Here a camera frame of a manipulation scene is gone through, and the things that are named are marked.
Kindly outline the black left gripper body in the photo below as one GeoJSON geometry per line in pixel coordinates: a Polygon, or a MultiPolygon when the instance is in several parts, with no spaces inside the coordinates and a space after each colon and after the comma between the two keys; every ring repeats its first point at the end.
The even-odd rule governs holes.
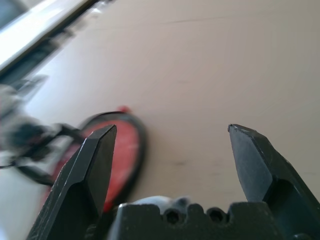
{"type": "Polygon", "coordinates": [[[17,157],[41,161],[52,153],[48,143],[42,144],[51,131],[42,125],[31,122],[7,125],[0,128],[0,149],[17,157]]]}

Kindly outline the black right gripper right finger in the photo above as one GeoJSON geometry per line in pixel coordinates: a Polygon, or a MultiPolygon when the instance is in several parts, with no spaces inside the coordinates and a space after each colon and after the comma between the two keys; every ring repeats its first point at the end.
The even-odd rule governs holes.
{"type": "Polygon", "coordinates": [[[320,238],[320,203],[294,167],[254,129],[230,124],[237,176],[249,202],[265,202],[287,240],[320,238]]]}

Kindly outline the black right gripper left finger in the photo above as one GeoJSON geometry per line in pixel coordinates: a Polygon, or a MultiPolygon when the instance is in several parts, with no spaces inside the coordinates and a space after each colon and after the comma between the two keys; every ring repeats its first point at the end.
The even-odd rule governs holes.
{"type": "Polygon", "coordinates": [[[84,240],[104,209],[117,135],[115,125],[91,133],[61,169],[29,240],[84,240]]]}

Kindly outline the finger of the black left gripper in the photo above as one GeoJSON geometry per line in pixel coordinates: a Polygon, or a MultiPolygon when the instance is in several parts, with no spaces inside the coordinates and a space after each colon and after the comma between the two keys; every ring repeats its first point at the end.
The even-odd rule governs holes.
{"type": "Polygon", "coordinates": [[[27,165],[18,165],[16,169],[25,177],[29,178],[35,183],[44,186],[53,186],[54,180],[53,177],[48,174],[46,171],[36,167],[36,166],[27,166],[27,165]]]}
{"type": "Polygon", "coordinates": [[[82,132],[80,129],[64,123],[59,123],[57,126],[59,127],[59,130],[56,134],[57,136],[71,137],[73,141],[76,143],[84,142],[85,137],[82,135],[82,132]]]}

